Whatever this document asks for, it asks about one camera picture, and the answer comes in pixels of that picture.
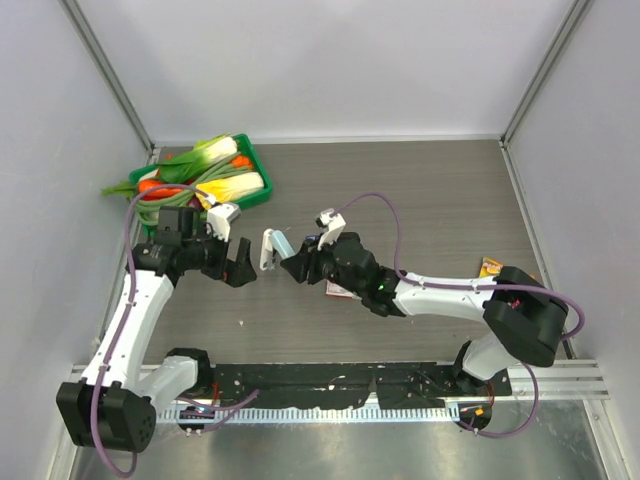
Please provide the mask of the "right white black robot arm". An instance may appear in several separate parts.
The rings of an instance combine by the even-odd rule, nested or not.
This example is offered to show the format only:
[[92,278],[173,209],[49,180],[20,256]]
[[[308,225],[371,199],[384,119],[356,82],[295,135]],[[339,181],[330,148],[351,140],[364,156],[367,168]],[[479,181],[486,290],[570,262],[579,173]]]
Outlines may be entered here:
[[546,368],[555,361],[568,307],[516,267],[467,280],[395,271],[379,264],[354,232],[333,243],[308,236],[299,249],[277,234],[275,249],[296,282],[331,281],[376,315],[437,315],[486,324],[489,333],[466,342],[451,368],[450,381],[462,394],[481,393],[497,373],[517,363]]

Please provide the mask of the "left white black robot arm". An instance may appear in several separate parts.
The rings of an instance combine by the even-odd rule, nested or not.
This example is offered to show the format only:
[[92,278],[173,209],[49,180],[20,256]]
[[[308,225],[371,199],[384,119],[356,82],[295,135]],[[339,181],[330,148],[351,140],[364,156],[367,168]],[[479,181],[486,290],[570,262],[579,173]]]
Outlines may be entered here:
[[158,412],[182,395],[205,397],[214,373],[206,351],[174,348],[147,376],[142,362],[160,314],[188,271],[238,288],[256,280],[251,242],[228,250],[241,209],[219,203],[201,219],[190,207],[163,207],[155,233],[132,248],[123,292],[98,351],[80,380],[64,382],[56,404],[80,447],[139,454],[150,444]]

